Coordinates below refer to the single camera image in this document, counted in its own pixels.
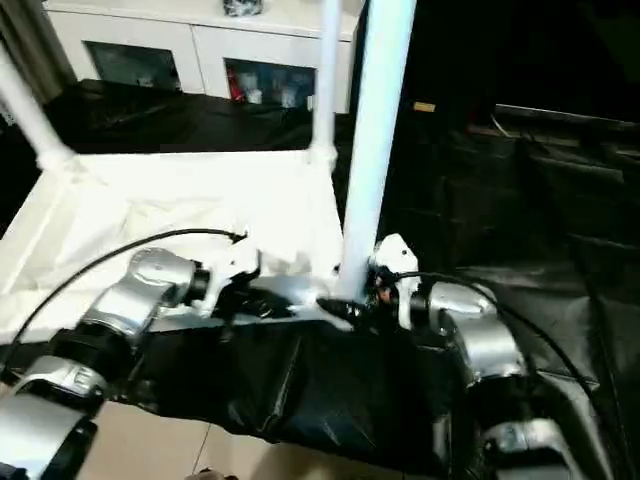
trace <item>cable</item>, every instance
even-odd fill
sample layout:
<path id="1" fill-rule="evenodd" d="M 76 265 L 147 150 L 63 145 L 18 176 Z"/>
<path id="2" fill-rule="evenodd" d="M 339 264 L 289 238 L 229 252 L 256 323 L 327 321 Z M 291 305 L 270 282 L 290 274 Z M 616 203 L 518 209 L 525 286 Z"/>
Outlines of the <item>cable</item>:
<path id="1" fill-rule="evenodd" d="M 475 293 L 482 295 L 489 303 L 491 303 L 496 308 L 498 313 L 511 317 L 514 320 L 517 320 L 522 325 L 524 325 L 529 330 L 531 330 L 533 333 L 538 335 L 542 340 L 544 340 L 544 342 L 551 348 L 551 350 L 553 350 L 555 354 L 560 358 L 560 360 L 562 361 L 564 366 L 567 368 L 571 376 L 575 379 L 575 381 L 578 383 L 578 385 L 580 386 L 584 394 L 589 399 L 589 402 L 591 402 L 591 406 L 594 412 L 596 413 L 596 416 L 599 418 L 600 423 L 603 426 L 603 429 L 606 431 L 606 433 L 610 437 L 610 440 L 614 444 L 616 450 L 618 450 L 618 454 L 620 454 L 622 458 L 625 458 L 627 460 L 627 463 L 629 462 L 629 458 L 626 455 L 627 449 L 625 448 L 624 443 L 618 437 L 616 430 L 607 420 L 607 417 L 604 415 L 604 412 L 600 409 L 591 388 L 589 388 L 589 382 L 584 377 L 584 375 L 580 373 L 580 371 L 575 366 L 573 361 L 564 352 L 562 347 L 560 347 L 560 345 L 558 345 L 558 343 L 551 337 L 551 335 L 549 335 L 547 332 L 545 332 L 542 328 L 540 328 L 538 325 L 533 323 L 531 320 L 526 318 L 524 315 L 518 313 L 513 308 L 509 307 L 508 305 L 504 305 L 499 301 L 497 301 L 496 299 L 492 298 L 491 295 L 487 294 L 487 292 L 485 292 L 480 287 L 478 287 L 474 279 L 465 277 L 463 275 L 449 275 L 446 273 L 437 273 L 437 272 L 405 272 L 405 273 L 394 275 L 394 279 L 396 281 L 401 280 L 403 278 L 410 278 L 410 277 L 428 278 L 435 281 L 455 283 L 455 284 L 467 287 L 470 290 L 473 290 Z"/>
<path id="2" fill-rule="evenodd" d="M 491 121 L 493 122 L 493 125 L 500 131 L 500 133 L 502 133 L 507 138 L 512 138 L 511 134 L 509 132 L 507 132 L 502 127 L 502 125 L 500 125 L 500 122 L 498 122 L 498 119 L 496 118 L 496 116 L 493 113 L 491 114 Z"/>
<path id="3" fill-rule="evenodd" d="M 58 285 L 49 295 L 47 295 L 47 297 L 42 302 L 40 302 L 40 304 L 35 308 L 31 315 L 27 317 L 22 326 L 16 332 L 13 340 L 11 340 L 11 343 L 6 347 L 7 349 L 5 351 L 4 358 L 2 360 L 2 363 L 0 363 L 0 381 L 5 381 L 6 379 L 7 381 L 5 383 L 15 383 L 16 375 L 9 369 L 9 363 L 11 362 L 12 357 L 15 355 L 18 347 L 20 346 L 20 340 L 29 329 L 29 326 L 31 325 L 31 323 L 33 323 L 33 320 L 38 316 L 38 314 L 42 310 L 44 310 L 44 308 L 49 305 L 53 301 L 53 299 L 56 298 L 65 288 L 74 283 L 85 273 L 93 270 L 97 266 L 103 264 L 108 260 L 111 260 L 114 257 L 117 257 L 122 253 L 128 252 L 129 250 L 133 250 L 134 248 L 146 245 L 151 242 L 155 242 L 157 240 L 191 234 L 224 235 L 226 237 L 229 237 L 234 243 L 245 238 L 243 235 L 238 235 L 236 233 L 227 232 L 225 230 L 217 230 L 212 228 L 185 228 L 182 230 L 171 230 L 169 232 L 158 233 L 156 235 L 151 235 L 150 237 L 142 238 L 140 240 L 128 243 L 93 260 L 92 262 L 78 270 L 76 273 L 71 275 L 67 280 Z"/>

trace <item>metal bar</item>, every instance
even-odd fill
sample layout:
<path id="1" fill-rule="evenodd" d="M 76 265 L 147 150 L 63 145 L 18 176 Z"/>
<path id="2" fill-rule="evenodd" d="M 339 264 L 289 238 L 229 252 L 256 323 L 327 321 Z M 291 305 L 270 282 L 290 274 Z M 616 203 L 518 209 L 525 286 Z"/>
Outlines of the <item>metal bar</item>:
<path id="1" fill-rule="evenodd" d="M 0 98 L 36 151 L 43 169 L 62 169 L 73 152 L 60 141 L 0 42 Z"/>
<path id="2" fill-rule="evenodd" d="M 333 169 L 338 156 L 334 146 L 336 63 L 340 41 L 342 0 L 325 0 L 322 15 L 320 63 L 316 70 L 316 102 L 313 110 L 311 161 L 327 163 Z"/>
<path id="3" fill-rule="evenodd" d="M 358 299 L 375 246 L 416 0 L 372 0 L 336 295 Z"/>

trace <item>glass cabinet door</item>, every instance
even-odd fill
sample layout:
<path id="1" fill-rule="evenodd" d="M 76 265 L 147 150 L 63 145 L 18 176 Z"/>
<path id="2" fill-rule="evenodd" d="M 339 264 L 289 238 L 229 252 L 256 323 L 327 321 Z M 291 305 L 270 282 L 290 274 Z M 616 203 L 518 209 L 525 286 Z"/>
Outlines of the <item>glass cabinet door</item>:
<path id="1" fill-rule="evenodd" d="M 182 90 L 169 50 L 84 42 L 102 80 L 163 90 Z"/>
<path id="2" fill-rule="evenodd" d="M 315 70 L 225 58 L 229 95 L 238 102 L 280 105 L 283 108 L 312 105 Z"/>

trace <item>black tarp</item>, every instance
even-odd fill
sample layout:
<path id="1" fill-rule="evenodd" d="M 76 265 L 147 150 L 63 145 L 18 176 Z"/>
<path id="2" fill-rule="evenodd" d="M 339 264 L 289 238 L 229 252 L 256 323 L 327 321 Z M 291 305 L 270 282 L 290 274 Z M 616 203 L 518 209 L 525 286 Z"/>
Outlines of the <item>black tarp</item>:
<path id="1" fill-rule="evenodd" d="M 48 114 L 82 153 L 289 149 L 310 139 L 307 112 L 92 81 L 55 100 Z M 337 119 L 341 212 L 353 126 L 351 117 Z M 6 224 L 37 173 L 18 132 L 0 137 L 0 148 L 17 172 L 5 187 Z M 634 160 L 606 149 L 461 133 L 434 137 L 403 112 L 380 225 L 381 237 L 403 235 L 423 270 L 481 277 L 500 301 L 546 329 L 591 380 L 636 470 L 639 172 Z M 548 346 L 519 325 L 512 328 L 549 384 L 572 383 Z M 41 347 L 24 349 L 21 361 Z M 256 326 L 236 329 L 227 342 L 211 330 L 151 335 L 121 400 L 433 475 L 447 468 L 435 454 L 434 424 L 453 412 L 454 477 L 464 478 L 475 445 L 455 379 L 451 356 L 427 332 L 373 336 L 322 323 Z M 584 443 L 586 433 L 566 403 L 552 403 L 573 444 Z M 587 464 L 593 460 L 588 450 L 578 451 Z M 635 476 L 618 456 L 615 464 L 617 478 Z M 590 471 L 597 478 L 596 468 Z"/>

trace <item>white tube frame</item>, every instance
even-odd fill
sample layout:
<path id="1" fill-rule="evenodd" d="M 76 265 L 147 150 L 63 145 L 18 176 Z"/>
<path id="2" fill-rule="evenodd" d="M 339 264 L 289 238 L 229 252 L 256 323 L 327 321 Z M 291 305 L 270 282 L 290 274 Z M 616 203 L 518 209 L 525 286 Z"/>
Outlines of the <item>white tube frame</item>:
<path id="1" fill-rule="evenodd" d="M 373 253 L 416 0 L 371 0 L 336 295 L 359 300 Z"/>
<path id="2" fill-rule="evenodd" d="M 74 153 L 62 143 L 0 42 L 0 99 L 37 155 L 40 168 L 60 171 Z"/>
<path id="3" fill-rule="evenodd" d="M 376 240 L 416 0 L 372 0 L 349 179 L 337 294 L 362 294 Z M 325 0 L 311 162 L 333 167 L 336 61 L 342 0 Z M 0 97 L 37 154 L 42 169 L 61 171 L 74 156 L 31 95 L 0 44 Z"/>
<path id="4" fill-rule="evenodd" d="M 316 70 L 316 94 L 313 109 L 313 137 L 309 146 L 312 162 L 335 167 L 338 152 L 334 145 L 336 104 L 336 63 L 340 41 L 342 0 L 325 0 L 322 13 L 320 63 Z"/>

